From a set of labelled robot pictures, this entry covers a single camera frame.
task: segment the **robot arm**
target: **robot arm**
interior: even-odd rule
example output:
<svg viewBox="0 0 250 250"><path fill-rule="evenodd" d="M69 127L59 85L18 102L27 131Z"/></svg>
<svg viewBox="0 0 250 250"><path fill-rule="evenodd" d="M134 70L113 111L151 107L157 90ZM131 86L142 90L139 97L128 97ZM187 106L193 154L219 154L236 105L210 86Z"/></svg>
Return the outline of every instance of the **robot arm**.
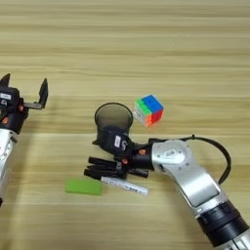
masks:
<svg viewBox="0 0 250 250"><path fill-rule="evenodd" d="M146 170L168 175L175 181L193 217L216 249L250 250L250 229L220 186L229 175L231 163L229 153L222 145L195 136L180 140L149 140L147 145L137 145L127 135L116 130L105 132L105 140L97 140L95 144L112 153L118 163L90 158L90 163L96 165L85 170L85 175L92 178L98 175L125 179L126 173L130 173L131 170L145 171L142 175L144 177ZM209 143L224 154L228 167L218 183L204 168L198 166L188 140Z"/></svg>
<svg viewBox="0 0 250 250"><path fill-rule="evenodd" d="M249 227L221 186L197 165L187 142L154 143L147 148L147 153L153 169L175 181L194 218L216 249L250 249Z"/></svg>
<svg viewBox="0 0 250 250"><path fill-rule="evenodd" d="M4 190L11 172L10 164L18 135L29 110L42 109L48 99L48 82L45 79L40 89L38 103L25 103L16 88L9 87L10 74L0 80L0 205L4 199Z"/></svg>

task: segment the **rubik's cube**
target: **rubik's cube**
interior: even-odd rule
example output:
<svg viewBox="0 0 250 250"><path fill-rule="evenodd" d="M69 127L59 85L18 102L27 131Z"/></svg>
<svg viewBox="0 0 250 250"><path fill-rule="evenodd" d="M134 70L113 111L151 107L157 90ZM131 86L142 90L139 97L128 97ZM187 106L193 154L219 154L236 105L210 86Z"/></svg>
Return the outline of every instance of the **rubik's cube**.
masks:
<svg viewBox="0 0 250 250"><path fill-rule="evenodd" d="M136 101L133 113L137 120L149 127L160 120L163 109L162 104L153 95L149 95Z"/></svg>

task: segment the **green eraser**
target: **green eraser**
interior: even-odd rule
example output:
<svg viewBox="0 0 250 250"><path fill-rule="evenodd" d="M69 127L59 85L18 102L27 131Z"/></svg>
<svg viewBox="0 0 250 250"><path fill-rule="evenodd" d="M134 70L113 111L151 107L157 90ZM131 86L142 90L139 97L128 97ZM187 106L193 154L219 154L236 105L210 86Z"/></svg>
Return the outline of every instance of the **green eraser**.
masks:
<svg viewBox="0 0 250 250"><path fill-rule="evenodd" d="M102 183L96 180L68 180L66 192L101 195Z"/></svg>

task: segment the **white marker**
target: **white marker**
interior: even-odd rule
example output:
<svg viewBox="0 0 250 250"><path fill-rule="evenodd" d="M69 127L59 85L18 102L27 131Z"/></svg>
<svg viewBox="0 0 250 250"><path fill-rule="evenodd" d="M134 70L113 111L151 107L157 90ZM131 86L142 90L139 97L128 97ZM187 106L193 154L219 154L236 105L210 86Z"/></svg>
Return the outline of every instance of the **white marker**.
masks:
<svg viewBox="0 0 250 250"><path fill-rule="evenodd" d="M147 188L140 187L140 186L125 182L125 181L120 180L120 179L110 178L110 177L102 177L101 182L103 182L105 184L110 184L110 185L115 186L115 187L124 188L126 190L130 190L130 191L133 191L133 192L136 192L139 194L148 195Z"/></svg>

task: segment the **wooden table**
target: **wooden table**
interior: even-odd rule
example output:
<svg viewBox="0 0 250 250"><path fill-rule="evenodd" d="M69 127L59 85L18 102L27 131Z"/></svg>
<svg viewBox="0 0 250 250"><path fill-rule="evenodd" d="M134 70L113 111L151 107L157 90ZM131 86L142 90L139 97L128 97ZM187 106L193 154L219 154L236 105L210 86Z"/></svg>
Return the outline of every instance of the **wooden table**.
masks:
<svg viewBox="0 0 250 250"><path fill-rule="evenodd" d="M229 149L224 184L250 222L250 2L245 0L1 0L0 71L29 101L44 77L46 110L23 127L6 202L1 250L208 250L209 241L177 194L154 173L129 180L140 196L105 187L102 196L64 192L83 178L90 155L110 159L91 142L94 112L106 102L130 108L154 94L161 122L135 121L131 137L197 134ZM225 160L191 143L200 165L218 179Z"/></svg>

